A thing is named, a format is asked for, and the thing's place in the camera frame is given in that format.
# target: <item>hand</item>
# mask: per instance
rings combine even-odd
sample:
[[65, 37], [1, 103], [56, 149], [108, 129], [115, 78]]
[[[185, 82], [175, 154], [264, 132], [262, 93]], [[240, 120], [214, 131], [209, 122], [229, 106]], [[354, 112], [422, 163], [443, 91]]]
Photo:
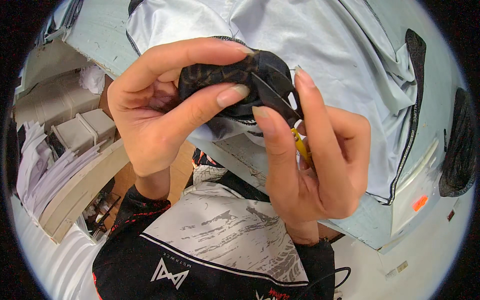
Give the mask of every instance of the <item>hand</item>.
[[290, 128], [277, 112], [258, 107], [253, 114], [264, 132], [269, 167], [266, 189], [272, 206], [287, 229], [301, 235], [302, 228], [309, 228], [303, 231], [311, 236], [316, 220], [352, 215], [365, 193], [370, 124], [361, 115], [325, 106], [311, 77], [299, 68], [295, 73], [305, 119], [301, 133], [308, 137], [315, 172], [298, 170]]
[[150, 48], [108, 88], [108, 107], [125, 150], [140, 177], [167, 169], [181, 144], [223, 108], [245, 98], [241, 84], [206, 87], [180, 103], [183, 67], [196, 63], [228, 65], [250, 49], [216, 38], [195, 38]]

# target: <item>sewing work surface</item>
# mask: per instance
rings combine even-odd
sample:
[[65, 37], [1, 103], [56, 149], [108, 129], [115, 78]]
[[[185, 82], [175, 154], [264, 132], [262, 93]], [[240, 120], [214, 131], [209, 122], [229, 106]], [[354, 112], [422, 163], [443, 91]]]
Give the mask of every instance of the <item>sewing work surface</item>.
[[[126, 36], [129, 2], [85, 0], [75, 26], [66, 39], [66, 43], [100, 66], [113, 79], [138, 57]], [[427, 44], [422, 111], [415, 143], [398, 180], [401, 185], [415, 179], [412, 174], [416, 174], [415, 169], [422, 161], [433, 159], [439, 163], [443, 160], [444, 154], [441, 151], [430, 150], [432, 145], [443, 149], [443, 129], [447, 130], [448, 140], [455, 91], [463, 84], [455, 60], [443, 43], [443, 38], [429, 17], [417, 7], [418, 4], [413, 1], [396, 3], [393, 0], [370, 0], [369, 4], [383, 21], [395, 50], [404, 45], [408, 28], [420, 35]], [[218, 142], [193, 137], [188, 140], [231, 172], [266, 192], [268, 165], [265, 150], [247, 136], [237, 135]], [[401, 195], [397, 195], [392, 206], [381, 205], [369, 195], [364, 195], [353, 216], [322, 223], [353, 236], [374, 249], [388, 251], [425, 218], [439, 199], [438, 193], [430, 197], [423, 209], [402, 225], [402, 230], [392, 229], [395, 205], [396, 202], [402, 202]]]

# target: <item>yellow scissors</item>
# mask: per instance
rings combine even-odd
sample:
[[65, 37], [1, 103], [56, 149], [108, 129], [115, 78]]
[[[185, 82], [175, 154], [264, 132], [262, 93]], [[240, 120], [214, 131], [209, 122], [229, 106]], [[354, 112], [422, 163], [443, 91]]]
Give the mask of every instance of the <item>yellow scissors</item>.
[[[291, 79], [287, 78], [282, 72], [272, 65], [266, 64], [266, 66], [268, 73], [265, 81], [268, 83], [262, 80], [257, 74], [253, 72], [251, 73], [253, 84], [258, 89], [258, 96], [265, 106], [274, 109], [285, 119], [291, 128], [290, 130], [295, 140], [295, 147], [305, 162], [311, 168], [314, 168], [312, 154], [307, 152], [307, 149], [305, 148], [305, 145], [303, 144], [300, 135], [295, 128], [295, 123], [298, 120], [303, 120], [303, 112], [297, 90], [295, 90]], [[292, 108], [290, 102], [288, 101], [288, 96], [290, 93], [293, 93], [295, 102], [297, 103], [296, 110]]]

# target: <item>white printed graphic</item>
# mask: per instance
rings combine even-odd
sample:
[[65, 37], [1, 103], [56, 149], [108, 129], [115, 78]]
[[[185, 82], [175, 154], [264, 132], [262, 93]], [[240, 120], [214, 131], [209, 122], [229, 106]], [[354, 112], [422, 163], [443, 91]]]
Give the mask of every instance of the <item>white printed graphic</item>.
[[158, 263], [158, 266], [156, 267], [155, 272], [153, 273], [152, 280], [150, 280], [150, 282], [154, 280], [168, 278], [173, 282], [175, 287], [179, 289], [180, 285], [187, 277], [188, 271], [189, 270], [173, 275], [172, 273], [168, 272], [167, 266], [165, 266], [165, 263], [163, 262], [163, 258], [161, 258], [160, 262]]

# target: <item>wrist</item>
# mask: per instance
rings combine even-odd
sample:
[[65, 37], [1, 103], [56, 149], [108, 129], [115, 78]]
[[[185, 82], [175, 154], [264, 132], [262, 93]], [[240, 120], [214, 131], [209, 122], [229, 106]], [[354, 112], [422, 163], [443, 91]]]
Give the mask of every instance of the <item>wrist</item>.
[[148, 199], [167, 199], [170, 193], [170, 167], [147, 176], [136, 174], [135, 187]]
[[285, 228], [295, 244], [313, 246], [320, 240], [317, 221], [285, 223]]

